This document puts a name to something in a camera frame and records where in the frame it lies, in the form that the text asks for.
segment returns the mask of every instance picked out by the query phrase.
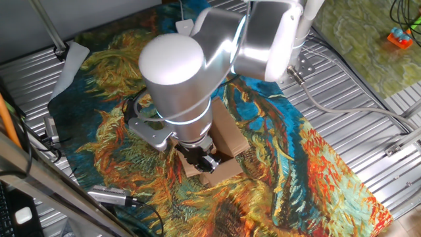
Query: cardboard box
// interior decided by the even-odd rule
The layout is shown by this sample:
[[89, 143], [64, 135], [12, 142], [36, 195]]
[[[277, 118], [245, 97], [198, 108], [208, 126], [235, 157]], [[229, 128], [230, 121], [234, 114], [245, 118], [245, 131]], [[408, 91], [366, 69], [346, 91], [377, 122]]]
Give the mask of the cardboard box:
[[243, 169], [234, 157], [250, 148], [249, 142], [238, 129], [237, 124], [219, 97], [212, 101], [212, 113], [213, 122], [209, 135], [217, 150], [215, 155], [221, 157], [221, 163], [216, 170], [212, 174], [208, 172], [201, 173], [178, 152], [178, 157], [182, 162], [186, 176], [191, 177], [199, 174], [200, 182], [202, 184], [209, 183], [211, 187], [242, 173]]
[[219, 97], [212, 100], [213, 122], [209, 135], [219, 152], [235, 157], [250, 148], [230, 112]]

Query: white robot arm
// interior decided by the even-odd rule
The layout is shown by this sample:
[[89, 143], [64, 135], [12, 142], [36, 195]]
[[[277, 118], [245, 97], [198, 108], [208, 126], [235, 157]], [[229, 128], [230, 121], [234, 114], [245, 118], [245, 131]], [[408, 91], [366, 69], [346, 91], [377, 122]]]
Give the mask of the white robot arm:
[[[159, 151], [166, 149], [169, 136], [176, 138], [176, 148], [190, 164], [214, 171], [220, 159], [210, 153], [207, 135], [211, 93], [228, 71], [267, 82], [286, 76], [287, 67], [299, 64], [301, 46], [322, 4], [308, 0], [303, 9], [300, 0], [257, 1], [249, 17], [208, 8], [190, 37], [155, 38], [141, 52], [139, 68], [161, 119], [144, 118], [135, 109], [138, 117], [128, 120], [129, 127]], [[164, 121], [164, 128], [153, 130], [147, 120]]]

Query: gray cable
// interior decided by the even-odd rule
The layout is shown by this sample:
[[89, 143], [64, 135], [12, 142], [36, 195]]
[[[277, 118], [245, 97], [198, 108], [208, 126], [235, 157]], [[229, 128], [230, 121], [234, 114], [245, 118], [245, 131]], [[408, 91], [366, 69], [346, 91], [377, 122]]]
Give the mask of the gray cable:
[[184, 20], [184, 13], [183, 13], [183, 3], [182, 0], [178, 0], [180, 2], [180, 10], [182, 12], [182, 20]]
[[378, 109], [378, 108], [329, 109], [329, 108], [323, 107], [321, 104], [317, 103], [317, 101], [313, 98], [313, 96], [310, 94], [309, 89], [307, 89], [305, 84], [302, 84], [301, 87], [303, 88], [304, 92], [307, 94], [309, 99], [314, 103], [314, 105], [317, 108], [319, 108], [320, 110], [323, 110], [325, 112], [328, 112], [328, 113], [356, 113], [356, 112], [361, 112], [361, 111], [377, 112], [377, 113], [382, 113], [384, 115], [392, 116], [392, 117], [406, 123], [413, 130], [418, 129], [418, 127], [415, 124], [411, 123], [409, 120], [402, 117], [401, 115], [397, 115], [395, 113], [392, 113], [392, 112], [384, 110], [384, 109]]
[[204, 96], [198, 102], [196, 102], [190, 108], [188, 108], [188, 109], [186, 109], [186, 110], [184, 110], [182, 112], [176, 113], [175, 115], [171, 115], [169, 117], [156, 118], [156, 119], [155, 118], [154, 119], [153, 118], [148, 118], [148, 117], [143, 116], [139, 111], [137, 111], [136, 106], [135, 106], [134, 110], [135, 110], [135, 113], [137, 114], [137, 116], [139, 117], [139, 119], [144, 120], [144, 121], [151, 121], [151, 122], [163, 122], [165, 120], [175, 119], [175, 118], [178, 118], [178, 117], [180, 117], [182, 115], [185, 115], [186, 113], [194, 110], [197, 106], [199, 106], [200, 104], [202, 104], [204, 101], [208, 100], [209, 97], [212, 95], [213, 91], [216, 90], [216, 89], [218, 89], [219, 85], [225, 80], [225, 78], [228, 75], [228, 73], [230, 73], [231, 68], [233, 67], [233, 65], [235, 63], [235, 60], [237, 59], [237, 56], [239, 54], [239, 50], [241, 49], [241, 46], [243, 45], [244, 40], [245, 40], [245, 35], [247, 34], [247, 29], [248, 29], [248, 26], [249, 26], [250, 9], [251, 9], [251, 4], [250, 4], [250, 2], [248, 2], [247, 3], [247, 12], [245, 14], [245, 23], [244, 23], [243, 35], [241, 37], [241, 40], [240, 40], [240, 43], [238, 45], [237, 51], [235, 52], [235, 55], [234, 55], [234, 57], [232, 59], [232, 62], [230, 63], [230, 66], [228, 67], [228, 70], [226, 71], [226, 73], [224, 74], [224, 76], [220, 79], [219, 83], [217, 83], [215, 85], [215, 88], [213, 88], [213, 90], [210, 91], [210, 93], [208, 93], [206, 96]]
[[[333, 64], [335, 64], [336, 66], [338, 66], [360, 89], [362, 89], [363, 90], [363, 88], [354, 80], [354, 78], [351, 76], [351, 75], [349, 75], [348, 74], [348, 72], [339, 64], [339, 63], [337, 63], [337, 62], [335, 62], [335, 59], [331, 59], [331, 58], [329, 58], [328, 56], [326, 56], [325, 54], [323, 54], [323, 53], [320, 53], [320, 52], [317, 52], [317, 50], [315, 50], [315, 49], [310, 49], [310, 48], [308, 48], [308, 47], [305, 47], [305, 46], [303, 46], [303, 49], [305, 50], [305, 51], [307, 51], [307, 52], [309, 52], [309, 53], [312, 53], [312, 54], [315, 54], [315, 55], [318, 55], [318, 56], [321, 56], [321, 57], [323, 57], [323, 58], [325, 58], [325, 59], [327, 59], [327, 60], [329, 60], [330, 62], [332, 62]], [[372, 99], [373, 101], [375, 101], [375, 99], [373, 99], [373, 97], [371, 97], [370, 95], [367, 95], [370, 99]], [[406, 123], [407, 125], [409, 125], [411, 128], [413, 128], [413, 129], [417, 129], [418, 127], [417, 126], [415, 126], [415, 124], [413, 124], [413, 123], [411, 123], [409, 120], [407, 120], [406, 118], [404, 118], [404, 117], [402, 117], [401, 115], [397, 115], [397, 114], [395, 114], [395, 113], [393, 113], [393, 112], [390, 112], [390, 111], [388, 111], [388, 110], [385, 110], [385, 109], [376, 109], [377, 111], [374, 111], [374, 112], [378, 112], [378, 113], [383, 113], [383, 112], [380, 112], [380, 111], [386, 111], [386, 113], [384, 113], [384, 114], [387, 114], [387, 115], [390, 115], [390, 116], [392, 116], [393, 118], [395, 118], [395, 119], [397, 119], [397, 120], [399, 120], [399, 121], [402, 121], [402, 122], [404, 122], [404, 123]]]

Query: painted fabric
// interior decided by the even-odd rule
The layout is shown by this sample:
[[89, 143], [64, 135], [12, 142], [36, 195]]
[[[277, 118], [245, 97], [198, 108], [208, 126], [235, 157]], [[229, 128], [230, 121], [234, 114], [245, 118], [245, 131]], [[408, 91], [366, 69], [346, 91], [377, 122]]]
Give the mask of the painted fabric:
[[[205, 7], [185, 1], [184, 15], [194, 19]], [[128, 130], [124, 100], [145, 87], [139, 54], [157, 35], [175, 32], [178, 19], [178, 4], [161, 5], [76, 38], [91, 53], [49, 111], [60, 138], [72, 138], [62, 149], [81, 187], [129, 190], [161, 214], [166, 236], [376, 236], [391, 224], [275, 83], [242, 77], [214, 92], [251, 148], [236, 157], [244, 173], [213, 188], [186, 177], [173, 144], [159, 153]], [[150, 97], [140, 103], [151, 107]], [[159, 232], [148, 209], [116, 212], [139, 236]]]

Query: metal rack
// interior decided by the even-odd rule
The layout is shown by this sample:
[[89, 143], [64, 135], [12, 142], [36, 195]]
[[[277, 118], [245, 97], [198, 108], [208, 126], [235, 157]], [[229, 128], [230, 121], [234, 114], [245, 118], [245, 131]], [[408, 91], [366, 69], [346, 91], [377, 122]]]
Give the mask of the metal rack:
[[[34, 9], [38, 9], [41, 6], [39, 0], [31, 0], [30, 2], [35, 6]], [[241, 0], [210, 0], [209, 3], [213, 7], [239, 13], [246, 10], [246, 4]], [[42, 10], [38, 11], [38, 13], [46, 14]], [[48, 31], [52, 31], [49, 33], [58, 51], [60, 51], [64, 44], [61, 44], [62, 41], [58, 34], [54, 33], [55, 29], [53, 28], [53, 26], [49, 27]], [[306, 46], [335, 58], [332, 52], [321, 45], [307, 42]], [[343, 73], [338, 66], [322, 57], [311, 53], [305, 53], [305, 56], [315, 69], [314, 74], [305, 78], [306, 83], [314, 97], [323, 105], [337, 108], [352, 108], [359, 106], [380, 107], [384, 103], [373, 99], [375, 97], [372, 96], [370, 88], [365, 86], [366, 84], [354, 76], [350, 70], [349, 74], [352, 78]], [[26, 119], [27, 125], [37, 134], [45, 132], [43, 117], [49, 115], [47, 104], [63, 66], [64, 62], [60, 62], [56, 58], [53, 48], [0, 66], [0, 75], [4, 78], [6, 87], [16, 103], [28, 115]], [[385, 153], [385, 150], [392, 144], [403, 139], [403, 136], [400, 135], [402, 130], [394, 120], [376, 113], [356, 113], [352, 115], [323, 113], [314, 108], [298, 85], [289, 82], [279, 83], [278, 85], [291, 103], [302, 112], [315, 129], [332, 145], [342, 159], [368, 186], [378, 201], [391, 210], [395, 218], [399, 218], [421, 202], [420, 148], [417, 145], [410, 144], [401, 152], [395, 153], [390, 157]], [[0, 136], [0, 146], [10, 145], [7, 142], [7, 139]], [[32, 140], [32, 142], [37, 147], [41, 145], [36, 140]], [[23, 167], [26, 164], [23, 154], [19, 151], [14, 152], [22, 157], [20, 164], [17, 165]], [[53, 159], [52, 154], [47, 153], [44, 158], [41, 162], [42, 164], [36, 163], [36, 165], [40, 166], [39, 171], [43, 171], [42, 169], [45, 169], [43, 166], [47, 165], [47, 170], [43, 171], [44, 173], [53, 175], [52, 177], [56, 177], [59, 180], [70, 181], [66, 174], [69, 175], [71, 169], [65, 157], [56, 164], [57, 168], [53, 168], [52, 164], [48, 162], [48, 159]], [[39, 174], [34, 174], [34, 176], [41, 178]], [[76, 181], [74, 176], [71, 178], [73, 182]], [[8, 182], [16, 185], [17, 188], [29, 188], [28, 184], [20, 182], [13, 177], [7, 177], [7, 179]], [[57, 182], [56, 185], [57, 187], [59, 185], [72, 186], [68, 182], [63, 181]], [[65, 223], [66, 215], [76, 217], [77, 213], [74, 211], [69, 212], [67, 207], [61, 207], [51, 197], [44, 197], [39, 190], [31, 190], [30, 193], [37, 197], [37, 210], [46, 236], [57, 236], [59, 234]], [[93, 208], [101, 210], [100, 207], [96, 207], [92, 203], [85, 204], [90, 206], [91, 210]], [[114, 222], [115, 220], [112, 218], [108, 219], [106, 217], [103, 217], [102, 221], [118, 223], [118, 221]], [[115, 231], [121, 230], [121, 228], [124, 229], [121, 226], [120, 228], [116, 226]]]

